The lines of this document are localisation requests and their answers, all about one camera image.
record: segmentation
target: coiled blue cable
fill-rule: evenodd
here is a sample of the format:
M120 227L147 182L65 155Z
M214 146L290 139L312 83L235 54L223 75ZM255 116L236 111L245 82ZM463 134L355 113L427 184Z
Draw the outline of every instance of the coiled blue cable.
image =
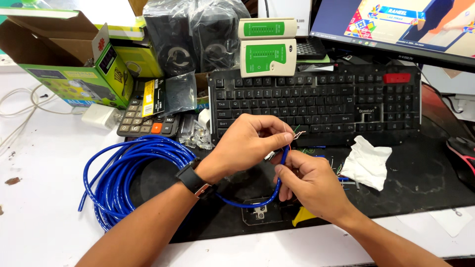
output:
M88 172L91 163L100 155L111 149L121 147L110 157L94 178L89 182ZM285 163L289 146L284 148L281 164ZM146 135L134 141L111 145L95 154L85 165L83 180L85 192L79 204L78 211L82 211L86 197L89 196L94 202L94 212L101 227L108 231L117 222L135 210L135 206L129 196L129 186L137 169L145 162L157 158L166 159L175 164L178 169L184 168L196 155L188 148L159 135ZM239 208L257 208L272 202L280 189L281 181L277 179L277 185L272 196L255 204L240 204L216 195L225 203Z

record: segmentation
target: black watch strap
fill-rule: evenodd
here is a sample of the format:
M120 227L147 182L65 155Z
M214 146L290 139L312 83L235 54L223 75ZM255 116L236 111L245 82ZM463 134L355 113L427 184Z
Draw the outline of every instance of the black watch strap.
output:
M175 177L178 178L197 198L205 199L210 194L214 193L216 187L203 181L203 179L201 179L194 171L200 162L200 158L195 158L181 169Z

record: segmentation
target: yellow label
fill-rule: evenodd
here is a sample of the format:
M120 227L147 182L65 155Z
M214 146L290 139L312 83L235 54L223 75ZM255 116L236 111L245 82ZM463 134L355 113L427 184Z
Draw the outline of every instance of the yellow label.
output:
M85 71L65 71L66 75L73 78L97 78L94 72Z
M142 117L153 114L153 97L155 91L155 80L145 83L145 91L143 92Z

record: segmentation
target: power adapter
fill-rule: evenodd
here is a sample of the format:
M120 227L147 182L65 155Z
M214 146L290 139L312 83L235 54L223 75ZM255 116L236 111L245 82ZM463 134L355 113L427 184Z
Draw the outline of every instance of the power adapter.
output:
M93 127L112 130L121 117L122 114L115 107L91 104L81 120Z

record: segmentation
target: computer monitor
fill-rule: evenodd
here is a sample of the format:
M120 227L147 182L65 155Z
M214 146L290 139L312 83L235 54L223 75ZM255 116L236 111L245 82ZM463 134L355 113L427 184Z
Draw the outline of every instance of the computer monitor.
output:
M335 48L475 72L474 21L475 0L321 0L310 36Z

